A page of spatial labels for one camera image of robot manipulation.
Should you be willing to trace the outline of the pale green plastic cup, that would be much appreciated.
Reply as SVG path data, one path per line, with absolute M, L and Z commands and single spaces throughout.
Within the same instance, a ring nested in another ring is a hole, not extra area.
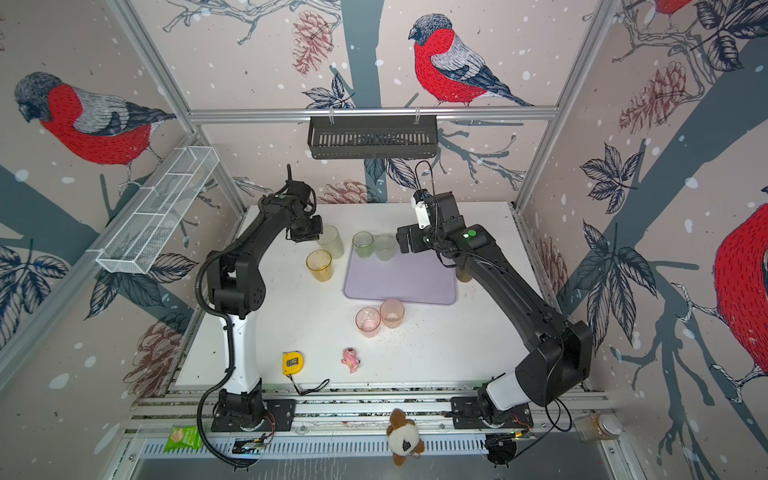
M 374 252 L 380 261 L 386 262 L 393 258 L 397 242 L 395 237 L 388 234 L 378 235 L 374 239 Z

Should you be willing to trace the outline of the clear pale plastic cup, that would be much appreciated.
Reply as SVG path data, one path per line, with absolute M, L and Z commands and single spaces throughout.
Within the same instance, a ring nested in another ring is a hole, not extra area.
M 330 253 L 334 260 L 340 259 L 344 253 L 344 245 L 338 229 L 329 224 L 323 226 L 323 231 L 317 240 L 319 246 Z

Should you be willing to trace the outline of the bright green plastic cup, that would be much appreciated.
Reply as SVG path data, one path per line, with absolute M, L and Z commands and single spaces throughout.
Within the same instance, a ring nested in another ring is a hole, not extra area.
M 359 231 L 354 234 L 352 244 L 359 258 L 370 257 L 374 251 L 374 236 L 368 231 Z

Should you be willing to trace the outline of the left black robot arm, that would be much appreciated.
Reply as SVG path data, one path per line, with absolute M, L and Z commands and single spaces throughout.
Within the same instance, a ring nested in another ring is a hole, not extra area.
M 248 316 L 259 310 L 266 299 L 260 262 L 280 233 L 301 243 L 316 241 L 323 232 L 314 189 L 295 180 L 291 167 L 286 168 L 282 188 L 258 200 L 258 214 L 240 236 L 224 249 L 207 255 L 194 283 L 197 304 L 206 314 L 220 319 L 226 341 L 224 377 L 202 394 L 196 427 L 206 449 L 234 470 L 247 470 L 257 461 L 233 458 L 219 451 L 204 431 L 203 407 L 211 394 L 218 395 L 213 408 L 214 427 L 230 421 L 259 425 L 271 417 L 263 401 L 261 375 L 247 371 L 243 334 Z

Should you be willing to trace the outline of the yellow plastic cup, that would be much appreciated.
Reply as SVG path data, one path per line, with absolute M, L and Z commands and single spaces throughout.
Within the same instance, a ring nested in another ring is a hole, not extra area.
M 333 257 L 330 252 L 319 249 L 306 257 L 305 265 L 317 281 L 326 282 L 333 275 L 332 261 Z

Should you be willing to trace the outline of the right pink plastic cup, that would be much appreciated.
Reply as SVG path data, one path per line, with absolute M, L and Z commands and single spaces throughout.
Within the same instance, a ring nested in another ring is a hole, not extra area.
M 390 329 L 398 328 L 405 317 L 405 306 L 397 299 L 385 300 L 379 308 L 382 322 Z

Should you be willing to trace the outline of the pink plastic cup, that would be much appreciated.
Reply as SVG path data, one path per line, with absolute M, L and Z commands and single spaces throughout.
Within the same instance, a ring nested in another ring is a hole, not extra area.
M 373 307 L 362 308 L 355 316 L 355 325 L 364 337 L 375 337 L 381 327 L 381 315 L 379 310 Z
M 385 300 L 379 308 L 382 322 L 390 329 L 398 328 L 405 317 L 405 306 L 397 299 Z

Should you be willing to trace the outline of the left pink plastic cup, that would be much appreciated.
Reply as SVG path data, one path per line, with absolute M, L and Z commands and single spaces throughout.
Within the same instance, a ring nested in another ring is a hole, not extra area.
M 379 310 L 373 307 L 362 308 L 355 316 L 355 325 L 364 337 L 375 337 L 381 327 L 381 315 Z

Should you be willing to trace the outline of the yellow tape measure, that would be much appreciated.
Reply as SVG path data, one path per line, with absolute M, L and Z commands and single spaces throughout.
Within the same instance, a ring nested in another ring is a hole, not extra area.
M 282 357 L 282 372 L 286 377 L 299 374 L 304 368 L 304 357 L 299 351 L 284 352 Z

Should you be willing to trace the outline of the small pink toy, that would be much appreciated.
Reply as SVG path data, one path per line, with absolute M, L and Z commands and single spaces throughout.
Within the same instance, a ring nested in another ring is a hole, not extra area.
M 351 374 L 356 373 L 360 367 L 361 361 L 354 348 L 348 347 L 343 350 L 341 363 L 345 365 Z

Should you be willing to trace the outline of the brown white plush toy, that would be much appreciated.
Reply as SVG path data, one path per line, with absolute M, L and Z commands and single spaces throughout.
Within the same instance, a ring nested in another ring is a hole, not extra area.
M 388 448 L 394 464 L 402 466 L 408 457 L 419 458 L 425 452 L 425 443 L 415 422 L 401 409 L 394 409 L 386 431 Z

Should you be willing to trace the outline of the green snack packet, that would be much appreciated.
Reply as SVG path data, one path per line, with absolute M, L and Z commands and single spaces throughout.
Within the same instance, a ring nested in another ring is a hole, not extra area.
M 197 451 L 202 446 L 203 442 L 197 426 L 173 426 L 164 447 L 164 452 L 184 449 Z

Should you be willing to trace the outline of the clear plastic jar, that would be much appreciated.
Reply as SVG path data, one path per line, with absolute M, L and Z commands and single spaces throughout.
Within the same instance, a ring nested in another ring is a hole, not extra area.
M 591 413 L 578 419 L 575 427 L 585 442 L 614 440 L 623 433 L 621 422 L 612 413 Z

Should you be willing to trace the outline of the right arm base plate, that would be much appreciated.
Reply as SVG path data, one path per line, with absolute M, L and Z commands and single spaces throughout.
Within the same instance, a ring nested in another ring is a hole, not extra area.
M 527 404 L 499 410 L 489 400 L 480 397 L 452 397 L 445 413 L 458 430 L 518 428 L 530 430 L 533 420 Z

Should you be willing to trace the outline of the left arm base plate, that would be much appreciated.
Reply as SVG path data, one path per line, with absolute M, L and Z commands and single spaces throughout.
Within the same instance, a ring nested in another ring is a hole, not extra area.
M 296 401 L 292 399 L 248 401 L 234 396 L 215 404 L 211 429 L 217 433 L 287 432 L 291 430 L 295 408 Z

